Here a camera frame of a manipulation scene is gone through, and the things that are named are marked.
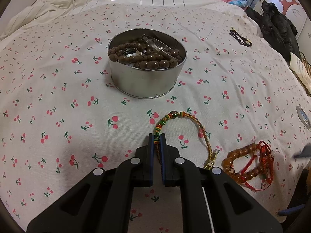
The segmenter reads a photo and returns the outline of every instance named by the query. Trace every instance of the round metal rivet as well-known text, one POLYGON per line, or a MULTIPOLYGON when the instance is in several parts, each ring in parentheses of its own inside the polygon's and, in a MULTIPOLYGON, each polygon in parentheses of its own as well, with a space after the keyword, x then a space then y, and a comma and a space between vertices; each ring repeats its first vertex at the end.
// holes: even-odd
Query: round metal rivet
POLYGON ((96 168, 96 169, 94 169, 93 174, 96 175, 96 176, 99 176, 99 175, 102 175, 103 172, 104 172, 103 169, 96 168))
POLYGON ((185 160, 183 159, 183 158, 176 158, 175 159, 175 162, 177 163, 177 164, 183 164, 184 162, 185 162, 185 160))
POLYGON ((140 159, 139 158, 132 158, 131 159, 131 163, 134 164, 134 165, 137 165, 140 163, 140 159))
POLYGON ((221 174, 221 169, 219 167, 213 167, 212 173, 216 175, 221 174))

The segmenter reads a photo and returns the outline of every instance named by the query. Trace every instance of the braided gold cord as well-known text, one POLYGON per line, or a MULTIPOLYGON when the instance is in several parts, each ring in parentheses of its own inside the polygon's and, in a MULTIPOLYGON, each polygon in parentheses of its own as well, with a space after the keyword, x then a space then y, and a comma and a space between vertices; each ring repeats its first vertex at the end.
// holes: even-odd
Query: braided gold cord
POLYGON ((176 117, 188 117, 190 119, 192 119, 193 121, 196 122, 196 124, 200 127, 202 133, 203 133, 203 137, 207 146, 207 151, 208 151, 208 158, 204 163, 203 168, 210 170, 213 165, 214 165, 214 161, 216 158, 216 154, 213 155, 212 152, 212 148, 211 145, 207 139, 206 136, 206 132, 205 129, 203 127, 203 125, 201 124, 201 122, 194 116, 187 114, 186 112, 177 112, 177 111, 172 111, 170 112, 168 115, 166 115, 164 118, 162 118, 158 124, 156 125, 156 129, 155 129, 155 135, 154 135, 154 147, 155 147, 155 151, 157 154, 157 158, 159 160, 159 162, 161 163, 161 157, 160 157, 160 131, 162 129, 162 127, 165 125, 165 122, 168 121, 169 119, 175 119, 176 117))

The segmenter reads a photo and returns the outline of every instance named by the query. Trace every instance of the black jacket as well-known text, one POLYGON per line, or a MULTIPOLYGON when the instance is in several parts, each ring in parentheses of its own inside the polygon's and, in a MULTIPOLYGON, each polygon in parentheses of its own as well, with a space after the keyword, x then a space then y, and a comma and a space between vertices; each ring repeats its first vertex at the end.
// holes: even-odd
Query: black jacket
POLYGON ((290 62, 290 52, 301 59, 296 35, 296 27, 286 16, 280 13, 274 3, 262 3, 263 15, 248 7, 245 12, 260 27, 263 38, 271 47, 290 62))

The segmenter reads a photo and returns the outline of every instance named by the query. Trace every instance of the triangular cutout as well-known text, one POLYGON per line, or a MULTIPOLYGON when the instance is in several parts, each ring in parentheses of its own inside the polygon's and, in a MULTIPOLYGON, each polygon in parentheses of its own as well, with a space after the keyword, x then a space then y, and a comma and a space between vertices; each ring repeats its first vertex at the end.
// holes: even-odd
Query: triangular cutout
POLYGON ((235 214, 240 215, 252 208, 252 205, 245 200, 229 183, 224 183, 224 188, 229 196, 235 214))
POLYGON ((60 209, 72 216, 76 216, 80 210, 80 207, 90 189, 90 184, 85 184, 80 190, 78 190, 72 197, 64 202, 60 209))

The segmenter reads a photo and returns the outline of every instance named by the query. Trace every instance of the cherry print fabric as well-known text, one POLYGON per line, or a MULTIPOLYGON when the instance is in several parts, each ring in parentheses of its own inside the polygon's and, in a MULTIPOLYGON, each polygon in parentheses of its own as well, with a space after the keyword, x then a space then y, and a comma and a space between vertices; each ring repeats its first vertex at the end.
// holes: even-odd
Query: cherry print fabric
MULTIPOLYGON (((0 43, 0 197, 24 230, 92 169, 112 169, 133 157, 172 110, 202 122, 218 153, 216 166, 234 149, 267 142, 276 151, 273 184, 257 193, 245 190, 274 216, 288 206, 307 163, 292 156, 311 138, 295 108, 310 114, 309 100, 281 55, 235 7, 215 1, 209 9, 113 3, 0 43), (231 27, 252 47, 232 38, 231 27), (108 42, 133 28, 165 32, 187 49, 175 87, 163 97, 131 98, 111 81, 108 42)), ((203 134, 191 120, 170 120, 163 132, 182 157, 203 166, 203 134)), ((235 160, 236 171, 249 159, 235 160)), ((267 187, 259 177, 250 184, 267 187)), ((156 159, 154 186, 134 190, 129 217, 129 232, 147 231, 182 231, 179 189, 163 187, 156 159)))

